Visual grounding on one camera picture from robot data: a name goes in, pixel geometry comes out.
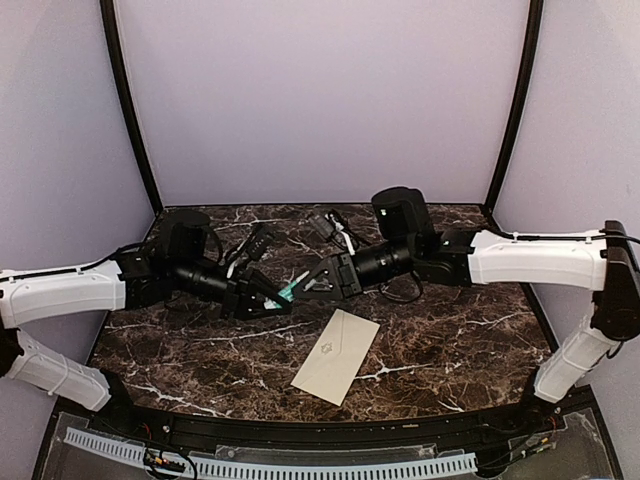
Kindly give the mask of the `grey glue bottle cap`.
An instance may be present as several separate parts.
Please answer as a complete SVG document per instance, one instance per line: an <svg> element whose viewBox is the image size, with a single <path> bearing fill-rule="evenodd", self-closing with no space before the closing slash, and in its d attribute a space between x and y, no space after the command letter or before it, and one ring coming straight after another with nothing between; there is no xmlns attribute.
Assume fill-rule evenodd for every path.
<svg viewBox="0 0 640 480"><path fill-rule="evenodd" d="M305 271L304 273L302 273L301 275L299 275L293 282L292 284L298 284L299 282L301 282L308 274L309 274L309 270Z"/></svg>

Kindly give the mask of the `small glue bottle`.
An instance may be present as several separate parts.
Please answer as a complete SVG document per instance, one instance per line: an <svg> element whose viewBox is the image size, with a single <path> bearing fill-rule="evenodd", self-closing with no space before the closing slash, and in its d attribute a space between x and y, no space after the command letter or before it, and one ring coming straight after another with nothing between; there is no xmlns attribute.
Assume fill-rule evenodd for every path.
<svg viewBox="0 0 640 480"><path fill-rule="evenodd" d="M287 302L292 302L294 299L294 295L293 295L293 289L294 287L297 285L297 281L293 281L291 282L289 285L287 285L285 288L283 288L282 290L279 291L278 295L283 298L284 300L286 300ZM277 303L274 300L268 299L264 302L263 306L267 309L267 310L275 310L275 309L282 309L283 306L279 303Z"/></svg>

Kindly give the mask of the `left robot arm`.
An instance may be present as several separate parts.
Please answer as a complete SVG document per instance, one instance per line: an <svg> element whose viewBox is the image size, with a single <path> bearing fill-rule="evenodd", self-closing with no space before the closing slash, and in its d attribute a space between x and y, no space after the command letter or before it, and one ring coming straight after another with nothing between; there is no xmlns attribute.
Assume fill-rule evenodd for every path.
<svg viewBox="0 0 640 480"><path fill-rule="evenodd" d="M22 325L92 311L140 310L176 293L220 306L223 319L253 320L288 314L292 302L251 264L271 242L263 225L230 253L205 255L219 238L203 212L180 209L158 237L117 249L90 264L51 270L6 270L1 275L1 374L50 396L101 412L120 436L141 427L140 412L117 374L79 364L36 341Z"/></svg>

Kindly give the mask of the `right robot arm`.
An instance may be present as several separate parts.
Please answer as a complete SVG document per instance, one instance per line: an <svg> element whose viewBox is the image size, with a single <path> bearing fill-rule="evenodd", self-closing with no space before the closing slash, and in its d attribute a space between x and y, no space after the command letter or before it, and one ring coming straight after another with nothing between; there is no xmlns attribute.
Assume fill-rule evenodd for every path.
<svg viewBox="0 0 640 480"><path fill-rule="evenodd" d="M639 266L633 238L609 220L600 230L521 234L436 231L420 190L376 193L371 204L384 243L331 255L293 289L297 299L341 301L398 276L468 287L492 283L551 284L592 292L589 313L532 378L530 396L510 413L521 434L534 432L602 357L639 335Z"/></svg>

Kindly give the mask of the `cream envelope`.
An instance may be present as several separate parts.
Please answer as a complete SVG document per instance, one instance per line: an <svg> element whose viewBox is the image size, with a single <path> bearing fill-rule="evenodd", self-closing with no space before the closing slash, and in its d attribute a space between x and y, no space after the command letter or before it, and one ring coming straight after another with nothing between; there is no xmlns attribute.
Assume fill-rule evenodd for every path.
<svg viewBox="0 0 640 480"><path fill-rule="evenodd" d="M291 385L341 406L379 328L373 321L335 310Z"/></svg>

